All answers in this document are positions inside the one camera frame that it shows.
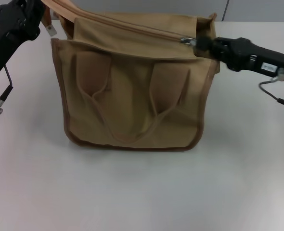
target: white table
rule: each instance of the white table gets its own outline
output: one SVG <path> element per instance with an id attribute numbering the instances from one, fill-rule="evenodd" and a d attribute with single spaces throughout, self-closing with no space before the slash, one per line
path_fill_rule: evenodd
<path id="1" fill-rule="evenodd" d="M 284 53 L 284 23 L 216 26 L 222 37 Z M 258 89 L 268 77 L 222 65 L 191 151 L 80 148 L 64 134 L 41 30 L 8 63 L 14 90 L 0 116 L 0 231 L 284 231 L 284 106 Z M 2 71 L 0 94 L 7 85 Z M 267 88 L 284 98 L 284 83 Z"/>

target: gray wall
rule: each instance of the gray wall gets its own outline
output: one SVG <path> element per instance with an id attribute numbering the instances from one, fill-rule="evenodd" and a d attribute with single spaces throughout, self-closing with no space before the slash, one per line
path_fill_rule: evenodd
<path id="1" fill-rule="evenodd" d="M 230 0 L 225 21 L 284 22 L 284 0 Z"/>
<path id="2" fill-rule="evenodd" d="M 0 5 L 10 0 L 0 0 Z M 72 0 L 89 11 L 178 13 L 209 16 L 225 21 L 284 22 L 284 0 Z"/>
<path id="3" fill-rule="evenodd" d="M 0 0 L 0 5 L 10 0 Z M 227 0 L 72 0 L 89 11 L 178 13 L 209 16 L 213 12 L 221 20 Z"/>

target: tan canvas bag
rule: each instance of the tan canvas bag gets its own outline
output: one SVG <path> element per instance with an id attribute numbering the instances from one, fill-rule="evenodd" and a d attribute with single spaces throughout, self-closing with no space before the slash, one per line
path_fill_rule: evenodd
<path id="1" fill-rule="evenodd" d="M 81 146 L 188 150 L 200 140 L 219 63 L 180 43 L 215 37 L 214 18 L 90 13 L 42 0 L 68 40 L 52 39 L 65 132 Z"/>

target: bag strap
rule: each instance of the bag strap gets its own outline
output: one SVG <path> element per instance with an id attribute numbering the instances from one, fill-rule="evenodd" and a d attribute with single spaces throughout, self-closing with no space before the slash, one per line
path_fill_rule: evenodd
<path id="1" fill-rule="evenodd" d="M 110 136 L 120 143 L 134 143 L 152 134 L 158 123 L 176 107 L 187 83 L 189 69 L 177 63 L 156 63 L 149 88 L 154 119 L 145 131 L 124 134 L 111 129 L 104 110 L 96 100 L 96 95 L 102 93 L 108 85 L 110 66 L 111 56 L 108 54 L 92 51 L 79 52 L 76 70 L 77 86 L 100 117 Z"/>

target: cable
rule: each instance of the cable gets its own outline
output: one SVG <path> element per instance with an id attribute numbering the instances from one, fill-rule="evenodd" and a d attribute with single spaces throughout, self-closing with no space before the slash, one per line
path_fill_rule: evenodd
<path id="1" fill-rule="evenodd" d="M 10 86 L 12 87 L 12 86 L 13 86 L 13 82 L 12 82 L 11 76 L 9 75 L 9 72 L 8 72 L 8 70 L 7 70 L 6 65 L 4 66 L 4 69 L 5 69 L 5 72 L 6 72 L 6 74 L 7 74 L 7 78 L 8 78 L 8 80 L 9 80 L 9 84 L 10 84 Z"/>
<path id="2" fill-rule="evenodd" d="M 224 9 L 223 17 L 222 17 L 222 20 L 221 20 L 222 22 L 223 22 L 223 21 L 224 21 L 224 19 L 225 19 L 225 14 L 227 13 L 229 3 L 230 3 L 230 0 L 228 0 L 228 1 L 227 1 L 227 4 L 225 5 L 225 9 Z"/>
<path id="3" fill-rule="evenodd" d="M 272 80 L 272 81 L 261 82 L 261 83 L 258 84 L 258 87 L 259 87 L 264 93 L 268 94 L 268 95 L 271 96 L 273 99 L 275 99 L 278 103 L 281 103 L 281 104 L 284 105 L 284 99 L 275 97 L 273 94 L 271 94 L 270 92 L 266 91 L 266 90 L 262 87 L 262 85 L 264 85 L 264 84 L 274 83 L 274 82 L 276 82 L 276 81 L 278 81 L 278 80 L 276 79 L 276 80 Z"/>
<path id="4" fill-rule="evenodd" d="M 277 97 L 275 97 L 273 94 L 271 94 L 270 92 L 266 91 L 266 90 L 262 87 L 262 85 L 264 85 L 264 84 L 269 84 L 269 83 L 273 83 L 273 81 L 261 82 L 261 83 L 258 84 L 258 87 L 259 87 L 264 93 L 268 94 L 269 96 L 271 96 L 272 98 L 274 98 L 276 101 L 278 101 L 278 98 L 277 98 Z"/>

